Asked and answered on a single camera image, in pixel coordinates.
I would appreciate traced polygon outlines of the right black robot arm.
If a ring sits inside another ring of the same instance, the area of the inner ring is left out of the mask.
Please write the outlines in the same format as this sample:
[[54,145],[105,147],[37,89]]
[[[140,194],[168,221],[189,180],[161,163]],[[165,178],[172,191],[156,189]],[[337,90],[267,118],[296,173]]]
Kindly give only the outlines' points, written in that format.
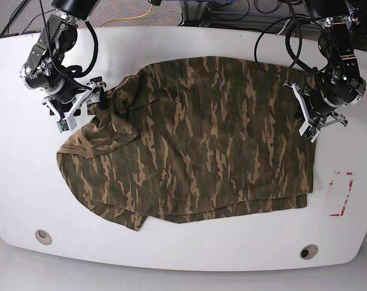
[[[79,116],[84,103],[98,104],[101,109],[108,107],[102,78],[93,78],[86,85],[77,81],[87,76],[96,64],[98,38],[88,20],[96,5],[97,1],[53,1],[56,11],[43,19],[44,28],[21,69],[25,86],[30,90],[41,89],[46,94],[42,103],[60,123]],[[85,23],[93,39],[92,60],[86,69],[62,64],[65,53],[78,39],[78,21]]]

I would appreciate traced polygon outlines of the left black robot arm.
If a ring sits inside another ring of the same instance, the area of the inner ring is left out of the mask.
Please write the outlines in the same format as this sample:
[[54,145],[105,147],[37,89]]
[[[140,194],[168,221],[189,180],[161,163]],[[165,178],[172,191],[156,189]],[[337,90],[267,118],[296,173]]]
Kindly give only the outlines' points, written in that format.
[[[348,24],[352,16],[346,1],[305,1],[306,16],[295,13],[292,1],[287,1],[287,5],[290,16],[278,19],[270,26],[285,23],[285,45],[292,65],[298,65],[315,81],[314,87],[301,87],[291,82],[284,84],[293,91],[299,103],[300,136],[314,142],[322,128],[338,122],[348,125],[346,118],[336,110],[358,103],[365,94],[366,81],[360,75],[354,53]],[[315,24],[320,29],[318,48],[327,60],[322,69],[309,67],[300,60],[300,53],[291,49],[291,35],[295,30],[300,32],[307,24]]]

